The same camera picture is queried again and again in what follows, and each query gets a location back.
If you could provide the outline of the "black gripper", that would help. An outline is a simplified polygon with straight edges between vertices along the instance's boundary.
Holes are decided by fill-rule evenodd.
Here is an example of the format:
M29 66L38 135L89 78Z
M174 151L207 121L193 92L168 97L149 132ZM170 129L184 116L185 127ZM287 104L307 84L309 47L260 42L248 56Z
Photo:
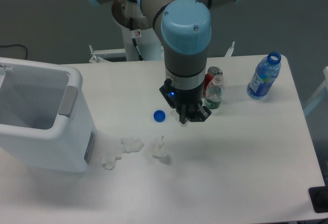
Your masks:
M193 89L182 90L173 87L172 81L166 79L159 91L169 106L176 110L183 125L188 118L197 118L198 122L204 122L212 114L209 108L202 105L203 82Z

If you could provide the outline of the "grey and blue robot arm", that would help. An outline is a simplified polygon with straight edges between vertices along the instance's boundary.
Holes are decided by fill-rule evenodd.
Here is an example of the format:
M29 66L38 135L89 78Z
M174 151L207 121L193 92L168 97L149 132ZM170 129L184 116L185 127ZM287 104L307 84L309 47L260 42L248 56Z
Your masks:
M161 94L182 124L205 121L211 115L201 100L212 36L210 9L240 0L128 1L137 5L163 46L166 79Z

